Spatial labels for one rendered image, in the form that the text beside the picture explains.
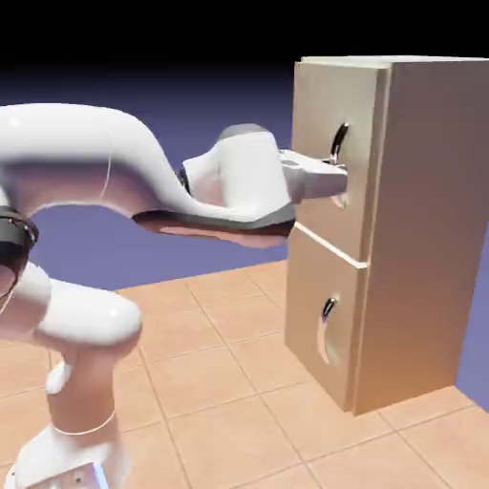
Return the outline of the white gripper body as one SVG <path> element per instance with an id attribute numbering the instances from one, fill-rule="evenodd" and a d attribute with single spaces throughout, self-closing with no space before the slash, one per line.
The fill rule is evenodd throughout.
<path id="1" fill-rule="evenodd" d="M 334 197 L 347 190 L 348 171 L 340 165 L 296 152 L 292 153 L 292 159 L 299 166 L 294 201 Z"/>

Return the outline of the long curved metal handle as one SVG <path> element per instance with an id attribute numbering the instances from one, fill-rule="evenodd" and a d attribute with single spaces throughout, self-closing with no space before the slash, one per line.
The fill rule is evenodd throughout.
<path id="1" fill-rule="evenodd" d="M 348 122 L 343 122 L 337 129 L 335 136 L 332 140 L 330 147 L 330 156 L 328 162 L 334 166 L 338 166 L 340 169 L 346 170 L 347 167 L 344 163 L 340 161 L 340 151 L 343 141 L 349 131 L 350 124 Z M 332 198 L 333 202 L 341 209 L 345 209 L 348 204 L 347 194 L 343 193 L 339 196 L 334 196 Z"/>

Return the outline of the tall light wood cabinet door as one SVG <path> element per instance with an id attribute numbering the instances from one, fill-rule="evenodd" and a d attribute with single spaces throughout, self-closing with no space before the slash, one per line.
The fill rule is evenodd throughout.
<path id="1" fill-rule="evenodd" d="M 369 260 L 390 74 L 386 64 L 295 67 L 292 149 L 325 158 L 340 125 L 349 125 L 338 157 L 348 171 L 346 192 L 302 201 L 297 220 L 358 262 Z"/>

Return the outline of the light wood cabinet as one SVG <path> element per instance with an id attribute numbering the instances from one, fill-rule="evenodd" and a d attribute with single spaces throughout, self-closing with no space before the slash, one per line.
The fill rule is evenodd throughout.
<path id="1" fill-rule="evenodd" d="M 391 69 L 365 263 L 353 402 L 360 415 L 455 383 L 489 224 L 489 59 L 309 56 Z"/>

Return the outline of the short light wood cabinet door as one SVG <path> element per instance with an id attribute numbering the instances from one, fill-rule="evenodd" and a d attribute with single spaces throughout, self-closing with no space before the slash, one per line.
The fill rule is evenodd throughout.
<path id="1" fill-rule="evenodd" d="M 326 393 L 352 409 L 367 265 L 349 262 L 301 230 L 288 242 L 285 341 Z M 316 334 L 325 301 L 335 296 L 327 330 L 330 362 L 317 349 Z"/>

